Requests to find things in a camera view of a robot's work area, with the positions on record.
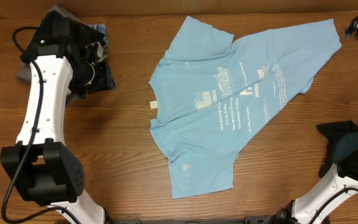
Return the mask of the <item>light blue printed t-shirt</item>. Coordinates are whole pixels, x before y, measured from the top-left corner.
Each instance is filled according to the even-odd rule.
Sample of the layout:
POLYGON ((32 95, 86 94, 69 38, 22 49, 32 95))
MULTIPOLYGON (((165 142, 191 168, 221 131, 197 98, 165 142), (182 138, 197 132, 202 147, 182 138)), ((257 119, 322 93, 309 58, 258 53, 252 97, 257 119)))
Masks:
POLYGON ((232 188, 240 151, 340 48, 332 19, 235 39, 187 17, 149 81, 173 198, 232 188))

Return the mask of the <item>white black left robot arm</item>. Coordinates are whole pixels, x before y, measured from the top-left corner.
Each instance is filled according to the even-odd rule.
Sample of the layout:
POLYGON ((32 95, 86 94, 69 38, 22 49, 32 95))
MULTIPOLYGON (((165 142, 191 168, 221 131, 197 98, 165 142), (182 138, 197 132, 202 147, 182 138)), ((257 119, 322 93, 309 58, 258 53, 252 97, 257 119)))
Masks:
POLYGON ((30 93, 16 143, 0 154, 11 180, 1 207, 7 223, 13 190, 41 206, 41 213, 59 212, 70 223, 112 222, 85 190, 83 166, 67 148, 63 127, 69 98, 115 88, 106 62, 108 47, 105 25, 88 25, 54 10, 21 48, 21 60, 30 68, 30 93))

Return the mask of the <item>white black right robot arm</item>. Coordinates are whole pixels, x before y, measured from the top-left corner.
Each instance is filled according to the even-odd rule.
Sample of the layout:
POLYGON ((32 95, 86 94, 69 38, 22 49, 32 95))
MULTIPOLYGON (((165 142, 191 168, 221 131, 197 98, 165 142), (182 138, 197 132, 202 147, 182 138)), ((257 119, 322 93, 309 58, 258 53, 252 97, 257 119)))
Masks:
POLYGON ((319 182, 276 214, 256 218, 254 223, 329 223, 329 214, 358 194, 358 126, 353 121, 338 121, 319 124, 316 128, 329 141, 319 182))

